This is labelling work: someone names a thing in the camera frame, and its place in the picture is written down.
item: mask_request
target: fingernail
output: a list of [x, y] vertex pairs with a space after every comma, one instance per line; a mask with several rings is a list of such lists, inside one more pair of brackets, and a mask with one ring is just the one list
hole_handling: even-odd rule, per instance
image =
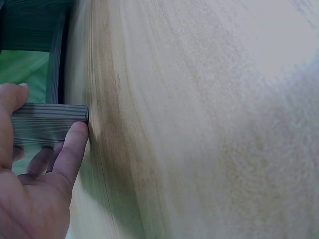
[[22, 87], [28, 87], [28, 84], [27, 83], [21, 83], [21, 84], [19, 84], [20, 86], [22, 86]]

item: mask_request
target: light wooden surface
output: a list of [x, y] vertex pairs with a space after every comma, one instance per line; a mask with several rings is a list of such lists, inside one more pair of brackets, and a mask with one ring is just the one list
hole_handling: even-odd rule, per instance
[[318, 48], [316, 0], [79, 1], [73, 236], [318, 238]]

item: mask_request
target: green fabric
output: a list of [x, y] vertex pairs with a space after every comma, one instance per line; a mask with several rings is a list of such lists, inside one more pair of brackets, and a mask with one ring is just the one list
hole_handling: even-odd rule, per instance
[[[30, 89], [28, 102], [45, 103], [48, 52], [3, 50], [0, 55], [0, 84], [27, 83]], [[13, 164], [13, 172], [25, 172], [35, 153], [29, 153]]]

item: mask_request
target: beige surface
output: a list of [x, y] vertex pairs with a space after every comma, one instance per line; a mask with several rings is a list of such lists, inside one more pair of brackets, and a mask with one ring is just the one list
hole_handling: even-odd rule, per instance
[[318, 13], [316, 0], [80, 1], [67, 100], [90, 107], [91, 150], [73, 236], [319, 238]]

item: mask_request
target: hand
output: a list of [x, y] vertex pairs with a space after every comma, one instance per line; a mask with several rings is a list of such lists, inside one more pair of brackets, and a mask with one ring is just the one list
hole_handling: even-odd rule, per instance
[[0, 85], [0, 238], [62, 239], [70, 223], [72, 188], [88, 129], [85, 123], [76, 122], [55, 152], [43, 149], [25, 174], [15, 176], [13, 158], [23, 153], [18, 149], [13, 153], [10, 117], [27, 97], [27, 85]]

